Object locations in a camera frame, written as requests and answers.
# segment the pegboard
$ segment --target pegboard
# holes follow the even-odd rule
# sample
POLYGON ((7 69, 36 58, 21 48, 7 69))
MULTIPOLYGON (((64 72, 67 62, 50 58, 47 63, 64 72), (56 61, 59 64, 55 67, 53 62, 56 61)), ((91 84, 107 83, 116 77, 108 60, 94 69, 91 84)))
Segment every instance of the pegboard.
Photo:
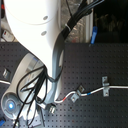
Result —
MULTIPOLYGON (((0 79, 4 68, 12 70, 17 60, 28 51, 18 43, 0 43, 0 79)), ((66 44, 62 90, 58 100, 80 84, 85 92, 102 87, 102 77, 108 76, 110 85, 128 85, 127 44, 66 44)), ((8 85, 0 84, 0 96, 8 85)), ((127 128, 128 90, 110 89, 110 96, 103 91, 80 97, 72 103, 70 97, 56 104, 54 115, 43 111, 46 128, 127 128)), ((11 127, 12 121, 3 128, 11 127)))

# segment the black cable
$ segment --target black cable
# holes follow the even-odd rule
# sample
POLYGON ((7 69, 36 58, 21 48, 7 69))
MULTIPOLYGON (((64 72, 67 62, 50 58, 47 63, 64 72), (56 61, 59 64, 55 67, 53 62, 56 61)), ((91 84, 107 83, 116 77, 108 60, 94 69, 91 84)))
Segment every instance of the black cable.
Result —
POLYGON ((21 112, 22 112, 22 110, 23 110, 23 108, 24 108, 25 102, 27 102, 27 100, 28 100, 29 96, 31 95, 32 91, 33 91, 33 90, 31 90, 31 91, 29 92, 29 94, 27 95, 27 97, 26 97, 26 99, 25 99, 25 101, 24 101, 24 103, 23 103, 23 105, 22 105, 22 107, 21 107, 21 109, 20 109, 20 111, 19 111, 19 113, 18 113, 18 115, 17 115, 17 118, 16 118, 16 120, 15 120, 15 123, 14 123, 14 125, 13 125, 13 128, 16 127, 16 123, 17 123, 18 120, 19 120, 19 116, 20 116, 20 114, 21 114, 21 112))
MULTIPOLYGON (((31 74, 32 72, 35 72, 35 71, 37 71, 37 70, 40 70, 40 69, 42 69, 42 68, 44 68, 44 67, 45 67, 45 66, 41 66, 41 67, 39 67, 39 68, 37 68, 37 69, 35 69, 35 70, 33 70, 33 71, 27 73, 25 76, 23 76, 23 77, 21 78, 21 80, 19 81, 18 85, 19 85, 19 84, 21 83, 21 81, 22 81, 24 78, 26 78, 29 74, 31 74)), ((17 123, 17 121, 18 121, 18 119, 19 119, 19 116, 20 116, 20 114, 21 114, 21 112, 22 112, 22 110, 23 110, 23 107, 24 107, 24 105, 27 104, 26 102, 27 102, 29 96, 32 94, 32 92, 34 91, 35 88, 32 88, 32 90, 31 90, 31 91, 29 92, 29 94, 27 95, 25 101, 23 102, 23 105, 22 105, 22 107, 21 107, 21 109, 20 109, 20 111, 19 111, 19 113, 18 113, 18 115, 17 115, 17 118, 16 118, 16 121, 15 121, 15 123, 14 123, 13 128, 15 128, 16 123, 17 123)))
POLYGON ((21 112, 22 112, 22 110, 23 110, 23 107, 24 107, 24 105, 26 105, 26 104, 29 104, 29 108, 28 108, 27 115, 26 115, 26 116, 27 116, 27 125, 28 125, 28 126, 31 125, 31 123, 33 122, 34 117, 35 117, 35 112, 34 112, 34 115, 33 115, 32 120, 31 120, 31 122, 30 122, 29 124, 28 124, 28 114, 29 114, 29 111, 30 111, 30 108, 31 108, 31 105, 32 105, 33 101, 35 100, 35 102, 36 102, 36 103, 38 102, 39 104, 40 104, 40 103, 43 103, 43 102, 45 101, 45 99, 46 99, 46 96, 47 96, 47 81, 48 81, 48 79, 49 79, 51 82, 56 82, 56 81, 59 79, 60 74, 57 76, 56 79, 53 79, 53 78, 51 78, 51 77, 48 76, 48 74, 47 74, 47 68, 46 68, 45 66, 41 66, 41 67, 39 67, 39 68, 37 68, 37 69, 35 69, 35 70, 33 70, 33 71, 30 71, 29 73, 27 73, 26 75, 24 75, 24 76, 20 79, 20 81, 18 82, 18 85, 17 85, 16 92, 17 92, 17 96, 19 97, 19 100, 21 100, 21 102, 23 103, 23 105, 22 105, 22 107, 21 107, 21 109, 20 109, 20 111, 19 111, 19 113, 18 113, 18 115, 17 115, 17 118, 16 118, 16 121, 15 121, 15 124, 14 124, 13 128, 15 128, 16 123, 17 123, 17 121, 18 121, 18 119, 19 119, 19 116, 20 116, 20 114, 21 114, 21 112), (30 92, 29 92, 29 94, 27 95, 27 98, 25 99, 25 101, 22 101, 22 100, 20 99, 20 97, 19 97, 19 94, 18 94, 18 90, 19 90, 19 85, 20 85, 20 83, 21 83, 29 74, 31 74, 32 72, 35 72, 35 71, 37 71, 37 70, 40 70, 40 69, 42 69, 42 68, 43 68, 43 70, 41 71, 41 73, 40 73, 37 77, 35 77, 33 80, 31 80, 29 83, 27 83, 26 85, 24 85, 24 87, 22 87, 22 88, 20 89, 20 91, 22 91, 22 92, 23 92, 23 91, 28 91, 28 90, 30 90, 30 92), (36 81, 34 87, 28 88, 28 90, 25 89, 26 87, 28 87, 28 86, 29 86, 33 81, 35 81, 36 79, 37 79, 37 81, 36 81), (43 99, 40 99, 40 101, 38 101, 38 100, 37 100, 37 95, 38 95, 38 93, 39 93, 39 91, 40 91, 40 89, 41 89, 41 87, 42 87, 42 85, 43 85, 43 83, 44 83, 45 80, 46 80, 45 96, 44 96, 43 99), (33 96, 32 100, 31 100, 30 102, 27 102, 27 100, 28 100, 29 96, 32 94, 32 92, 34 93, 34 96, 33 96))
MULTIPOLYGON (((22 103, 24 103, 24 101, 22 101, 21 99, 20 99, 20 96, 19 96, 19 93, 18 93, 18 90, 19 90, 19 85, 20 85, 20 83, 24 80, 24 78, 26 78, 29 74, 31 74, 31 73, 33 73, 33 72, 36 72, 36 71, 38 71, 38 70, 41 70, 41 69, 43 69, 44 68, 44 66, 41 66, 41 67, 39 67, 39 68, 37 68, 37 69, 34 69, 34 70, 32 70, 32 71, 30 71, 29 73, 27 73, 26 75, 24 75, 21 79, 20 79, 20 81, 18 82, 18 85, 17 85, 17 88, 16 88, 16 94, 17 94, 17 97, 18 97, 18 99, 22 102, 22 103)), ((32 81, 30 81, 28 84, 26 84, 23 88, 25 88, 25 87, 27 87, 27 86, 29 86, 31 83, 33 83, 38 77, 39 77, 39 75, 38 76, 36 76, 32 81)))
MULTIPOLYGON (((91 9, 94 8, 95 6, 97 6, 98 4, 102 3, 104 0, 95 0, 92 3, 90 3, 89 5, 86 5, 84 2, 81 3, 80 8, 78 8, 78 10, 76 11, 76 13, 73 15, 73 18, 75 19, 76 23, 83 17, 86 16, 88 14, 90 14, 91 9)), ((74 23, 73 19, 70 18, 67 26, 65 27, 65 29, 62 30, 62 35, 64 37, 64 39, 67 38, 67 36, 69 35, 69 33, 71 32, 71 30, 73 29, 73 27, 76 25, 76 23, 74 23)))
POLYGON ((67 1, 67 0, 66 0, 66 4, 67 4, 67 7, 68 7, 69 14, 70 14, 71 18, 73 18, 73 17, 72 17, 71 10, 70 10, 70 7, 69 7, 69 4, 68 4, 68 1, 67 1))

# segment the white cable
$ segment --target white cable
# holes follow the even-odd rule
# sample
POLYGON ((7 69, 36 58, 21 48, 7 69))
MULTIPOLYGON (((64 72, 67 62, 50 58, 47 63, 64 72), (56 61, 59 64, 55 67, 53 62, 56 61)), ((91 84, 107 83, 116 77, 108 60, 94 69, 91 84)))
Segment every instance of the white cable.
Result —
POLYGON ((3 80, 0 80, 0 83, 10 84, 9 82, 7 82, 7 81, 3 81, 3 80))
MULTIPOLYGON (((109 89, 110 89, 110 88, 128 89, 128 86, 108 86, 108 87, 109 87, 109 89)), ((104 87, 101 87, 101 88, 98 88, 98 89, 96 89, 96 90, 94 90, 94 91, 91 91, 91 92, 89 92, 89 93, 81 94, 81 96, 87 96, 87 95, 90 95, 90 94, 94 94, 94 93, 99 92, 99 91, 101 91, 101 90, 103 90, 103 89, 104 89, 104 87)), ((72 91, 72 92, 68 93, 68 94, 63 98, 63 100, 54 101, 54 102, 55 102, 55 103, 62 103, 65 99, 67 99, 68 96, 70 96, 71 94, 74 94, 74 93, 76 93, 76 91, 72 91)))
POLYGON ((100 90, 103 90, 103 87, 102 87, 102 88, 98 88, 98 89, 96 89, 96 90, 94 90, 94 91, 91 91, 91 92, 89 92, 89 93, 81 94, 81 96, 87 96, 87 95, 96 93, 96 92, 98 92, 98 91, 100 91, 100 90))
POLYGON ((121 88, 128 89, 128 86, 109 86, 109 88, 121 88))
POLYGON ((57 103, 57 104, 62 103, 65 99, 67 99, 68 96, 70 96, 71 94, 74 94, 74 93, 76 93, 76 91, 72 91, 72 92, 68 93, 68 94, 63 98, 63 100, 54 101, 54 102, 57 103))

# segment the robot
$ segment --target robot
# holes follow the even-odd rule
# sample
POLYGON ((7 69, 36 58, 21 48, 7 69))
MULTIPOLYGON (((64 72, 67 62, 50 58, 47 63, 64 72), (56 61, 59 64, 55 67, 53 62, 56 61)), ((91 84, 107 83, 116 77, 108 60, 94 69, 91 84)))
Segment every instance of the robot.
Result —
MULTIPOLYGON (((81 2, 61 31, 60 0, 4 0, 6 17, 16 39, 30 51, 18 64, 1 99, 5 115, 27 120, 28 109, 43 109, 58 98, 63 70, 64 40, 77 22, 103 0, 81 2)), ((29 113, 31 119, 34 111, 29 113)))

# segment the electrical wire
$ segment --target electrical wire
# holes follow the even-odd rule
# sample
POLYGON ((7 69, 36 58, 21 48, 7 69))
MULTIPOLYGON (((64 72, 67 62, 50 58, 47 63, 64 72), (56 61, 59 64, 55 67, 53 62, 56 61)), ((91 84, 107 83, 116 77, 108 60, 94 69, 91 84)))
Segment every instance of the electrical wire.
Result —
MULTIPOLYGON (((34 70, 30 71, 29 73, 27 73, 26 75, 24 75, 24 76, 20 79, 20 81, 18 82, 18 85, 17 85, 17 88, 16 88, 16 94, 17 94, 18 99, 19 99, 22 103, 24 103, 24 101, 21 100, 21 98, 20 98, 20 96, 19 96, 19 92, 18 92, 20 83, 21 83, 29 74, 31 74, 31 73, 33 73, 33 72, 36 72, 36 71, 38 71, 38 70, 41 70, 41 69, 43 69, 43 68, 44 68, 44 66, 41 66, 41 67, 39 67, 39 68, 37 68, 37 69, 34 69, 34 70)), ((33 80, 31 80, 28 84, 26 84, 23 88, 21 88, 20 91, 22 92, 24 88, 26 88, 26 87, 29 86, 31 83, 33 83, 33 82, 40 76, 40 74, 39 74, 38 76, 36 76, 33 80)))
MULTIPOLYGON (((22 80, 23 80, 24 78, 26 78, 29 74, 31 74, 31 73, 33 73, 33 72, 35 72, 35 71, 37 71, 37 70, 40 70, 40 69, 42 69, 42 68, 45 68, 45 66, 41 66, 41 67, 39 67, 39 68, 37 68, 37 69, 35 69, 35 70, 33 70, 33 71, 27 73, 26 75, 24 75, 24 76, 20 79, 20 81, 19 81, 19 83, 18 83, 18 86, 17 86, 17 89, 19 89, 19 85, 20 85, 20 83, 22 82, 22 80)), ((18 119, 19 119, 19 116, 20 116, 20 114, 21 114, 21 112, 22 112, 22 110, 23 110, 24 105, 28 104, 28 103, 27 103, 27 100, 28 100, 29 96, 32 94, 32 92, 34 91, 34 89, 36 89, 36 87, 38 86, 39 81, 40 81, 40 79, 41 79, 41 77, 42 77, 42 74, 43 74, 43 71, 38 75, 39 79, 37 80, 37 82, 36 82, 36 84, 35 84, 35 88, 32 88, 32 89, 31 89, 31 91, 30 91, 29 94, 27 95, 25 101, 23 102, 23 105, 22 105, 22 107, 21 107, 21 109, 20 109, 20 111, 19 111, 19 113, 18 113, 18 115, 17 115, 17 118, 16 118, 16 121, 15 121, 15 124, 14 124, 13 128, 15 128, 15 126, 16 126, 16 123, 17 123, 17 121, 18 121, 18 119)))
POLYGON ((30 108, 31 108, 31 106, 32 106, 33 101, 35 100, 35 102, 38 103, 38 104, 43 103, 43 102, 45 101, 45 99, 46 99, 46 96, 47 96, 47 81, 48 81, 48 79, 49 79, 51 82, 56 82, 56 81, 59 79, 60 74, 61 74, 61 72, 62 72, 62 71, 60 72, 60 74, 57 76, 56 79, 53 79, 53 78, 51 78, 51 77, 48 76, 48 74, 47 74, 47 68, 46 68, 45 66, 39 67, 39 68, 37 68, 37 69, 35 69, 35 70, 33 70, 33 71, 27 73, 27 74, 24 75, 24 76, 20 79, 20 81, 18 82, 18 85, 17 85, 17 95, 18 95, 18 96, 19 96, 18 90, 19 90, 19 85, 20 85, 20 83, 21 83, 29 74, 31 74, 31 73, 33 73, 33 72, 35 72, 35 71, 37 71, 37 70, 40 70, 40 69, 43 69, 43 70, 41 71, 41 73, 40 73, 37 77, 35 77, 33 80, 31 80, 29 83, 27 83, 26 85, 24 85, 24 87, 22 87, 22 88, 20 89, 21 92, 24 92, 24 91, 30 91, 30 92, 29 92, 29 94, 27 95, 27 98, 25 99, 25 101, 22 101, 22 100, 20 99, 20 97, 19 97, 19 100, 21 100, 21 102, 23 103, 23 105, 22 105, 22 107, 21 107, 21 109, 20 109, 20 112, 18 113, 18 116, 17 116, 17 118, 16 118, 16 121, 15 121, 15 124, 14 124, 14 127, 13 127, 13 128, 15 128, 16 123, 17 123, 17 121, 18 121, 18 119, 19 119, 20 113, 22 112, 23 107, 24 107, 24 105, 26 105, 26 104, 29 105, 28 110, 27 110, 27 115, 26 115, 26 116, 27 116, 27 121, 26 121, 26 122, 27 122, 28 127, 31 125, 31 123, 33 122, 33 120, 34 120, 34 118, 35 118, 35 112, 34 112, 34 115, 33 115, 32 120, 31 120, 31 122, 30 122, 29 124, 28 124, 28 114, 29 114, 29 112, 30 112, 30 108), (36 83, 35 83, 35 86, 32 87, 32 88, 28 88, 28 90, 27 90, 26 87, 28 87, 29 84, 31 84, 31 83, 34 82, 35 80, 37 80, 36 83), (40 101, 39 101, 39 100, 37 100, 37 95, 38 95, 38 93, 39 93, 39 91, 40 91, 40 89, 41 89, 41 87, 42 87, 42 85, 43 85, 43 83, 44 83, 45 80, 46 80, 45 96, 44 96, 43 99, 40 99, 40 101), (30 96, 31 94, 34 94, 34 96, 32 97, 32 100, 31 100, 30 102, 27 102, 27 100, 28 100, 28 98, 29 98, 29 96, 30 96))
POLYGON ((68 4, 68 0, 66 0, 66 4, 67 4, 67 7, 68 7, 69 14, 70 14, 71 18, 73 18, 73 17, 72 17, 71 10, 70 10, 70 7, 69 7, 69 4, 68 4))
POLYGON ((72 92, 68 93, 62 100, 60 100, 60 101, 54 101, 54 102, 57 103, 57 104, 62 103, 62 102, 64 102, 71 94, 74 94, 74 93, 76 93, 76 91, 72 91, 72 92))
MULTIPOLYGON (((114 88, 114 89, 128 89, 128 86, 108 86, 108 88, 109 88, 109 89, 111 89, 111 88, 114 88)), ((91 91, 91 92, 89 92, 89 93, 81 94, 81 96, 88 96, 88 95, 90 95, 90 94, 94 94, 94 93, 96 93, 96 92, 99 92, 99 91, 101 91, 101 90, 103 90, 103 89, 104 89, 104 87, 101 87, 101 88, 96 89, 96 90, 94 90, 94 91, 91 91)))
MULTIPOLYGON (((108 86, 108 88, 109 89, 111 89, 111 88, 114 88, 114 89, 128 89, 128 86, 108 86)), ((96 89, 94 91, 81 94, 80 96, 88 96, 88 95, 94 94, 96 92, 99 92, 99 91, 101 91, 103 89, 104 89, 104 87, 101 87, 101 88, 98 88, 98 89, 96 89)), ((54 101, 54 102, 57 103, 57 104, 62 103, 62 102, 64 102, 68 98, 68 96, 70 96, 71 94, 74 94, 74 93, 77 93, 77 92, 76 91, 72 91, 72 92, 68 93, 62 100, 54 101)))
POLYGON ((72 17, 75 19, 75 22, 72 18, 69 19, 67 26, 61 31, 64 39, 67 38, 67 36, 69 35, 69 33, 71 31, 70 30, 73 29, 73 27, 77 24, 77 22, 83 17, 83 16, 87 16, 92 12, 92 8, 94 8, 95 6, 99 5, 100 3, 104 2, 104 0, 95 0, 92 3, 90 3, 89 5, 86 5, 85 2, 82 2, 78 8, 78 10, 76 11, 76 13, 74 13, 72 15, 72 17))
POLYGON ((4 80, 0 80, 0 83, 10 84, 10 82, 4 81, 4 80))

